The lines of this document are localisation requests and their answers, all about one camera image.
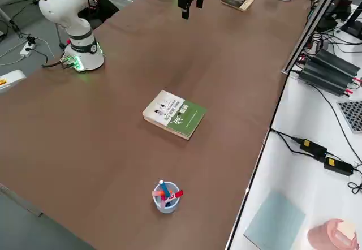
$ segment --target white table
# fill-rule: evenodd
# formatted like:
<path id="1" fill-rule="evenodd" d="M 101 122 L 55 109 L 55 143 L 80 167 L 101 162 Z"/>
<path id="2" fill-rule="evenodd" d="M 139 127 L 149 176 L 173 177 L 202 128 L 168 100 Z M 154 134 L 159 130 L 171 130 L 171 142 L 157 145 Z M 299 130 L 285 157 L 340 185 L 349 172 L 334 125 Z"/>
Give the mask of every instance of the white table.
<path id="1" fill-rule="evenodd" d="M 349 42 L 361 42 L 344 32 L 335 35 Z M 340 45 L 340 47 L 343 51 L 362 51 L 361 45 Z M 336 46 L 335 53 L 362 67 L 362 53 L 343 53 Z M 297 74 L 291 73 L 287 80 L 272 128 L 315 141 L 346 162 L 357 165 L 358 159 L 344 139 L 330 106 L 318 91 L 296 78 Z M 348 99 L 333 96 L 323 90 L 322 92 L 337 112 L 353 148 L 362 157 L 362 134 L 351 132 L 336 104 L 338 101 Z M 356 90 L 350 99 L 362 100 L 362 88 Z M 292 149 L 299 150 L 297 144 L 286 139 Z M 305 219 L 292 249 L 313 249 L 307 239 L 308 230 L 332 218 L 355 223 L 359 242 L 362 243 L 362 193 L 352 194 L 351 189 L 347 187 L 350 181 L 360 184 L 362 177 L 358 173 L 354 173 L 351 177 L 337 174 L 324 169 L 321 162 L 310 157 L 292 154 L 282 139 L 271 132 L 266 139 L 264 152 L 230 249 L 258 249 L 244 237 L 244 232 L 271 190 L 282 192 L 305 213 Z"/>

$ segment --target light blue board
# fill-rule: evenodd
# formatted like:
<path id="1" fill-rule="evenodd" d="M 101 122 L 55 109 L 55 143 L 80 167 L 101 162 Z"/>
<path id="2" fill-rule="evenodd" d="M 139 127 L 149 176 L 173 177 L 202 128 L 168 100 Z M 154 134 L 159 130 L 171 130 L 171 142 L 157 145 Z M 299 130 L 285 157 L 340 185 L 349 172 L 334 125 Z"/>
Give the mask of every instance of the light blue board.
<path id="1" fill-rule="evenodd" d="M 290 250 L 304 217 L 284 195 L 271 191 L 244 236 L 261 250 Z"/>

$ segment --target blue marker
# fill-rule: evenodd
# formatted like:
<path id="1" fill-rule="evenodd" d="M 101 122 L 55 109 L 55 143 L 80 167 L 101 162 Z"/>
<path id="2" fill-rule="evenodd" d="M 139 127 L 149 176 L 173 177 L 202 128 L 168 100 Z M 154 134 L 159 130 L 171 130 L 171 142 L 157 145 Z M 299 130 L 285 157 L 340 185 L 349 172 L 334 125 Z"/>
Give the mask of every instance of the blue marker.
<path id="1" fill-rule="evenodd" d="M 161 189 L 162 189 L 163 192 L 165 193 L 166 198 L 169 198 L 171 195 L 170 195 L 170 193 L 169 193 L 169 190 L 168 190 L 167 187 L 166 187 L 165 182 L 164 182 L 163 180 L 160 180 L 160 182 L 158 182 L 158 183 L 160 184 Z"/>

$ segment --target brown table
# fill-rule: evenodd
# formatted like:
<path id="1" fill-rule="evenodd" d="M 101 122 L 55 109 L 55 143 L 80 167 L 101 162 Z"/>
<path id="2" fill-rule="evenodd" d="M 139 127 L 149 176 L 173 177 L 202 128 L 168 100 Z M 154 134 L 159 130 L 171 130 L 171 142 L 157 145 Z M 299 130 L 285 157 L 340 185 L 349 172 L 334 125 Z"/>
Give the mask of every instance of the brown table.
<path id="1" fill-rule="evenodd" d="M 99 250 L 223 249 L 308 0 L 137 0 L 95 34 L 103 68 L 39 70 L 0 97 L 0 183 Z M 165 89 L 208 109 L 190 141 L 141 112 Z M 159 213 L 160 178 L 185 192 Z"/>

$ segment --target table surface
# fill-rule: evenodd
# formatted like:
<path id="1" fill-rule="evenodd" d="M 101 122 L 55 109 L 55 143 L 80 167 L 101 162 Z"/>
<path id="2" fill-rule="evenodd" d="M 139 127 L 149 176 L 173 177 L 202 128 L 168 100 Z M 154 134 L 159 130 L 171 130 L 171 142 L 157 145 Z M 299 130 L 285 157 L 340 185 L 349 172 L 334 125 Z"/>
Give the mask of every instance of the table surface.
<path id="1" fill-rule="evenodd" d="M 220 1 L 186 21 L 176 0 L 137 0 L 95 31 L 102 68 L 0 97 L 0 182 L 99 250 L 225 247 L 309 1 Z M 143 119 L 162 89 L 207 108 L 190 141 Z M 171 215 L 150 197 L 161 178 L 185 192 Z"/>
<path id="2" fill-rule="evenodd" d="M 348 42 L 361 42 L 345 32 L 334 34 Z M 360 53 L 341 51 L 362 51 L 362 45 L 340 45 L 339 47 L 334 46 L 337 56 L 362 67 Z M 351 145 L 361 157 L 362 134 L 352 133 L 337 106 L 337 102 L 348 101 L 348 99 L 322 92 L 332 103 Z M 362 100 L 362 90 L 355 90 L 350 99 Z M 330 152 L 354 166 L 359 163 L 344 139 L 330 106 L 318 91 L 298 81 L 296 73 L 291 73 L 288 78 L 272 128 L 291 136 L 310 139 L 327 147 Z M 299 150 L 297 144 L 287 141 L 292 149 Z M 268 193 L 275 190 L 283 193 L 305 213 L 305 220 L 292 249 L 313 249 L 307 239 L 308 230 L 332 218 L 340 218 L 357 224 L 356 232 L 361 238 L 362 195 L 361 193 L 353 195 L 351 189 L 347 187 L 348 182 L 360 184 L 360 174 L 355 172 L 351 177 L 347 177 L 328 171 L 318 161 L 291 154 L 282 139 L 277 134 L 270 133 L 230 249 L 258 249 L 244 237 L 244 232 Z"/>

